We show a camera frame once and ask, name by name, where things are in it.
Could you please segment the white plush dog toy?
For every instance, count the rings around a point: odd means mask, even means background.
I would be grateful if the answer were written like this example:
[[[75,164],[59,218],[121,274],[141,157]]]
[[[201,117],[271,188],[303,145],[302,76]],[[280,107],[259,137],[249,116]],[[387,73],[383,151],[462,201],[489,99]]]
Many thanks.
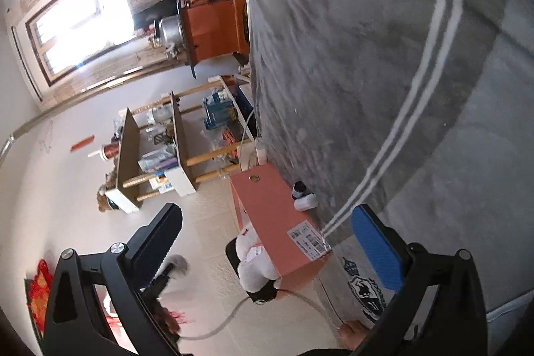
[[[257,293],[269,282],[281,279],[272,258],[251,224],[244,226],[239,233],[235,249],[239,259],[237,274],[246,292]]]

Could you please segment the small dark dropper bottle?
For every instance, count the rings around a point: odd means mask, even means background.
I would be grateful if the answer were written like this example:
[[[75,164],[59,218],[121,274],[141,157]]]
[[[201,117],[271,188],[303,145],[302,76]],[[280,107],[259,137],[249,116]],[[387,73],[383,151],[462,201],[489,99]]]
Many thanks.
[[[291,197],[294,200],[302,198],[307,192],[307,187],[302,181],[297,181],[291,189]]]

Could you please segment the pink storage box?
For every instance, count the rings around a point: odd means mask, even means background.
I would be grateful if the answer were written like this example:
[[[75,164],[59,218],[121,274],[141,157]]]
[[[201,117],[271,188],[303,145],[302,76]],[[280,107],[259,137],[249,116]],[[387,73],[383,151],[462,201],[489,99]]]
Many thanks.
[[[229,183],[237,225],[256,231],[281,275],[281,290],[296,292],[310,284],[330,247],[313,219],[294,208],[290,185],[269,163],[233,174]]]

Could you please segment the white plastic bottle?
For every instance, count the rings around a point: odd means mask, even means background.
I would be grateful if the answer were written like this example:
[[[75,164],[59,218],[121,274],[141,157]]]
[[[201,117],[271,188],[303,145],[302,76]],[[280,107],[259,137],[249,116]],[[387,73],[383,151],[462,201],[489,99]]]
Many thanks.
[[[318,207],[319,200],[314,193],[309,193],[294,201],[294,209],[297,212],[307,212]]]

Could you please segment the wooden shelf rack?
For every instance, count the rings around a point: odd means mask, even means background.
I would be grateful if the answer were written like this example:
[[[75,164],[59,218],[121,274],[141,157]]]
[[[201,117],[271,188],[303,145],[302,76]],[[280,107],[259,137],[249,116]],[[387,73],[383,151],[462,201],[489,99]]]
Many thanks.
[[[253,119],[239,106],[242,76],[215,76],[206,84],[131,110],[126,108],[112,140],[95,154],[113,169],[97,191],[100,212],[137,212],[143,201],[171,191],[196,192],[199,184],[241,167],[244,146],[255,137]],[[202,110],[202,134],[214,135],[212,150],[189,153],[183,117]]]

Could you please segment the grey blanket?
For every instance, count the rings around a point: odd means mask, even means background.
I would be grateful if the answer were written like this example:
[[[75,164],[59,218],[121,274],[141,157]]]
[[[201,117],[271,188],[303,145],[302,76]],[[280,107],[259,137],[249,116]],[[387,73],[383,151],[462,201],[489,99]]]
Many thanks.
[[[533,352],[533,0],[249,0],[270,160],[319,199],[334,323],[393,298],[356,241],[369,205],[407,242],[473,254],[492,355]]]

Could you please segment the window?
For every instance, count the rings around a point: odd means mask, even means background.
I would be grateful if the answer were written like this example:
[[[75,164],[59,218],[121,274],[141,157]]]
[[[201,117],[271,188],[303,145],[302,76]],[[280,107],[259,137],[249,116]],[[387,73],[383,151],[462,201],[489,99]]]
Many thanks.
[[[25,27],[49,86],[135,37],[127,0],[52,0]]]

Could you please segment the metal pot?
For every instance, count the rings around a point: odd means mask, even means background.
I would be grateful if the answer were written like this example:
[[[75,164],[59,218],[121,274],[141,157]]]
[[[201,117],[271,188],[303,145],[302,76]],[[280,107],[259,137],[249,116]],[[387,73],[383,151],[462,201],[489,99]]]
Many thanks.
[[[156,47],[165,49],[168,58],[176,58],[184,51],[185,37],[177,14],[154,22],[153,41]]]

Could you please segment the orange wooden cabinet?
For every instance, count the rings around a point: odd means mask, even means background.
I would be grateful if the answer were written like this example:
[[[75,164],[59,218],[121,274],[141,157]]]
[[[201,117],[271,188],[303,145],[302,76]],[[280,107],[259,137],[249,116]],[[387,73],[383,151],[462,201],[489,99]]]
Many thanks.
[[[178,2],[187,63],[195,67],[204,60],[223,55],[248,57],[248,15],[245,0]]]

